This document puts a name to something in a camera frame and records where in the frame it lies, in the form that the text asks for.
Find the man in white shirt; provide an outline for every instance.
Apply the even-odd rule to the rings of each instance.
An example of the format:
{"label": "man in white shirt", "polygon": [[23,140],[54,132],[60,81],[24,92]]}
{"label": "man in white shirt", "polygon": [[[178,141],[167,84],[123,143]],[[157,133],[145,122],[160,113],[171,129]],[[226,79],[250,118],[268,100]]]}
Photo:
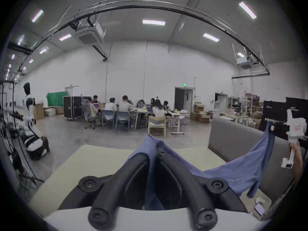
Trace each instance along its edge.
{"label": "man in white shirt", "polygon": [[127,97],[126,95],[124,95],[124,96],[122,97],[122,100],[123,100],[123,102],[119,104],[119,111],[124,111],[124,112],[126,112],[126,111],[129,110],[129,108],[130,108],[131,105],[130,105],[129,100],[128,100],[128,97]]}
{"label": "man in white shirt", "polygon": [[109,101],[110,101],[109,103],[105,104],[105,110],[116,111],[117,107],[115,105],[115,98],[110,98]]}

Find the green curtain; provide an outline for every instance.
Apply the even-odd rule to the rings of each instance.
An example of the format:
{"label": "green curtain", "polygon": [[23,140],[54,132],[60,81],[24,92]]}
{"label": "green curtain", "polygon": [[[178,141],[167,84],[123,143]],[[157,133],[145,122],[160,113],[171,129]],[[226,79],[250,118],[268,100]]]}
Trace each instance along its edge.
{"label": "green curtain", "polygon": [[46,96],[48,106],[63,106],[63,96],[68,96],[67,91],[48,93]]}

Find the doorway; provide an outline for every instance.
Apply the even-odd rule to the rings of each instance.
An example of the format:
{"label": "doorway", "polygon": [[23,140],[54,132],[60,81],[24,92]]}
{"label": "doorway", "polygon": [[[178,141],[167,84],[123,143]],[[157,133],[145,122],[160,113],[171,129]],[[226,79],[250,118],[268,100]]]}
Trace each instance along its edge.
{"label": "doorway", "polygon": [[227,103],[228,95],[224,93],[215,92],[215,103],[214,109],[218,110],[220,113],[227,112]]}
{"label": "doorway", "polygon": [[188,114],[192,108],[193,88],[191,87],[175,87],[174,109],[187,110]]}

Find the gray sofa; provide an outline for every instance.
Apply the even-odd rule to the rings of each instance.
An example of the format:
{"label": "gray sofa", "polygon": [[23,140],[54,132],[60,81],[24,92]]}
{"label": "gray sofa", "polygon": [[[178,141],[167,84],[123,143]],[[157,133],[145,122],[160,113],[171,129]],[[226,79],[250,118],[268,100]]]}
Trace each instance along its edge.
{"label": "gray sofa", "polygon": [[[223,118],[214,118],[209,141],[209,149],[226,162],[246,154],[254,147],[263,132]],[[283,157],[289,153],[289,143],[275,137],[271,158],[262,180],[260,190],[274,203],[290,186],[294,179],[293,169],[281,168]]]}

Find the black robot head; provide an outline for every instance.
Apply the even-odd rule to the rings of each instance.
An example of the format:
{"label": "black robot head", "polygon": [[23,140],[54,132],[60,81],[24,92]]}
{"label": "black robot head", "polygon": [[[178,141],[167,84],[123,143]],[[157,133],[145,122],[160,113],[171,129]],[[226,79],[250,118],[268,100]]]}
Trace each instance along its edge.
{"label": "black robot head", "polygon": [[27,83],[23,86],[23,88],[24,88],[24,90],[25,90],[25,93],[26,93],[27,95],[29,95],[29,94],[30,94],[30,83],[27,82]]}

